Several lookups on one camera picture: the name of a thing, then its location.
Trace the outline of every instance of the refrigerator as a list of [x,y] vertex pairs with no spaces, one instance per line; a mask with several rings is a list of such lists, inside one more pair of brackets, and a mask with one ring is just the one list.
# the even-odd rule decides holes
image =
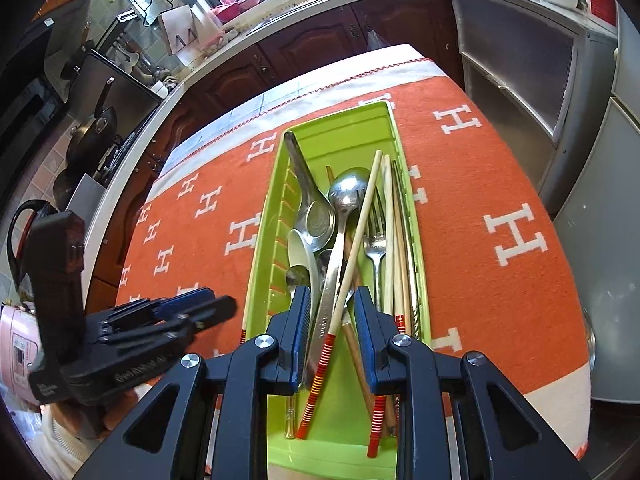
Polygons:
[[640,402],[640,34],[618,6],[616,74],[554,225],[594,335],[591,396]]

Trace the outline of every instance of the plastic bag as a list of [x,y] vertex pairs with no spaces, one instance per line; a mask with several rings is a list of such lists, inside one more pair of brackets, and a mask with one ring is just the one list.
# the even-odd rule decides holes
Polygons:
[[38,433],[42,432],[42,416],[37,406],[23,401],[2,383],[0,383],[0,395],[24,440],[27,442],[33,440]]
[[371,52],[372,50],[377,50],[379,48],[386,48],[388,46],[391,46],[391,44],[383,40],[375,30],[367,31],[367,51],[368,52]]

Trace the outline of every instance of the orange blanket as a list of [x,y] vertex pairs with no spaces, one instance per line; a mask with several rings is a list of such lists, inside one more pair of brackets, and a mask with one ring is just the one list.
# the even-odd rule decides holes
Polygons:
[[582,453],[590,382],[570,268],[510,150],[446,76],[300,115],[196,164],[142,209],[118,302],[174,296],[198,286],[233,296],[240,307],[236,318],[200,334],[193,351],[209,358],[233,350],[282,132],[289,124],[381,96],[394,104],[411,169],[433,348],[457,356],[471,349],[485,352],[565,443]]

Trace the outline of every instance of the fork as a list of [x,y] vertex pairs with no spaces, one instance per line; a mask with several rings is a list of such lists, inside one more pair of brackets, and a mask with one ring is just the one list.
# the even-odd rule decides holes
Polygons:
[[371,211],[367,218],[367,230],[362,240],[365,256],[373,263],[373,303],[377,310],[382,309],[380,301],[380,291],[382,290],[380,264],[386,254],[384,211],[380,194],[376,189],[376,199],[371,203]]

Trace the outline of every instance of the green cutlery tray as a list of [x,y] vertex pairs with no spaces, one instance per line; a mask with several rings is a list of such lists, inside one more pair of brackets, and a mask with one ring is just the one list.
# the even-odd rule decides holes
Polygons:
[[[399,164],[413,235],[420,303],[422,340],[431,342],[429,310],[422,247],[407,164],[390,104],[386,101],[350,108],[290,128],[306,162],[326,193],[327,165],[334,175],[361,166],[370,169],[376,150]],[[378,178],[382,195],[382,172]],[[289,308],[285,273],[289,267],[287,235],[298,207],[300,188],[281,142],[276,154],[258,232],[245,308],[247,339],[263,333],[273,314]],[[373,270],[362,249],[358,266],[365,285],[372,290]],[[298,424],[308,393],[297,395]],[[380,479],[396,477],[396,439],[386,437],[376,458],[367,458],[370,420],[342,332],[335,341],[331,363],[306,440],[284,438],[284,397],[268,401],[268,462],[306,474],[332,479]]]

